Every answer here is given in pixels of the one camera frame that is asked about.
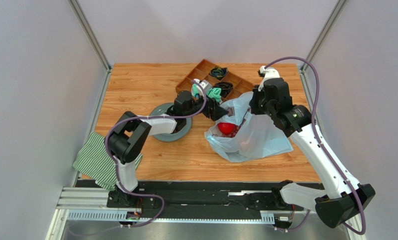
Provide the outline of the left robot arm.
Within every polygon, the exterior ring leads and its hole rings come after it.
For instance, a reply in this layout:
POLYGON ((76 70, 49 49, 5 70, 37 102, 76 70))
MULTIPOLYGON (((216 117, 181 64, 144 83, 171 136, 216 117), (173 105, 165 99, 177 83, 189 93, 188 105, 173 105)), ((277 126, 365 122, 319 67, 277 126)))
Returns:
POLYGON ((192 127, 192 118, 203 114, 217 121, 229 112, 207 95, 194 97, 189 91, 178 93, 173 103, 154 109, 150 116, 125 112, 105 137, 108 155, 115 162, 117 187, 131 194, 138 186, 135 160, 149 136, 163 142, 183 138, 192 127))

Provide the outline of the purple grape bunch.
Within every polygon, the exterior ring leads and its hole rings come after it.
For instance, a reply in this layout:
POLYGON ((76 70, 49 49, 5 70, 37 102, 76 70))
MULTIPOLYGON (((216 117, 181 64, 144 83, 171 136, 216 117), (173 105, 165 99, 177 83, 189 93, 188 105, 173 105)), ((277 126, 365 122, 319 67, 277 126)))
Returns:
POLYGON ((223 137, 223 138, 233 138, 233 137, 235 137, 236 135, 237 135, 237 133, 238 133, 238 131, 240 130, 240 126, 239 125, 236 125, 236 129, 231 133, 231 134, 229 134, 229 135, 224 135, 224 134, 222 134, 219 130, 218 130, 218 128, 217 128, 217 130, 219 131, 216 135, 217 136, 219 136, 219 137, 223 137))

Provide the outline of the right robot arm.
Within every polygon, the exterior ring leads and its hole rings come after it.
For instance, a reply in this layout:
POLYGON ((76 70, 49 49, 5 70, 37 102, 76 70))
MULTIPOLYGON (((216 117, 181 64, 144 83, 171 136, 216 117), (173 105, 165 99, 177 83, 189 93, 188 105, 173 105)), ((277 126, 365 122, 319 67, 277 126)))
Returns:
POLYGON ((376 192, 361 184, 339 161, 322 136, 311 112, 293 104, 288 83, 272 78, 255 85, 250 101, 251 113, 267 115, 274 125, 302 151, 311 164, 323 190, 285 180, 272 188, 276 206, 296 205, 316 212, 320 220, 334 229, 361 215, 376 192))

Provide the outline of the red apple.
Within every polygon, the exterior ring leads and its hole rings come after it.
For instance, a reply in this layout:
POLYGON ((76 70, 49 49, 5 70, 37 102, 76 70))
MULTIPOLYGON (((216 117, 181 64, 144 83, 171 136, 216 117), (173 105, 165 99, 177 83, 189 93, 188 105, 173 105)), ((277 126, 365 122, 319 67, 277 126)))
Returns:
POLYGON ((229 135, 236 129, 236 125, 229 122, 220 122, 217 124, 217 128, 222 134, 229 135))

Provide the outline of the light blue cartoon plastic bag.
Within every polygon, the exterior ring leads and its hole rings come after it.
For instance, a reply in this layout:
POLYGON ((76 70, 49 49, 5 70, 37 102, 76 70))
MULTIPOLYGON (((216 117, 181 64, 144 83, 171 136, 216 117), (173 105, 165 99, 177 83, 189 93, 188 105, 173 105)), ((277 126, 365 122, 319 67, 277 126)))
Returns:
POLYGON ((265 114, 251 114, 249 103, 253 93, 246 92, 227 100, 221 107, 229 114, 210 127, 204 137, 211 149, 231 163, 242 163, 293 151, 285 134, 265 114), (240 127, 234 137, 225 137, 218 130, 218 123, 230 123, 240 127))

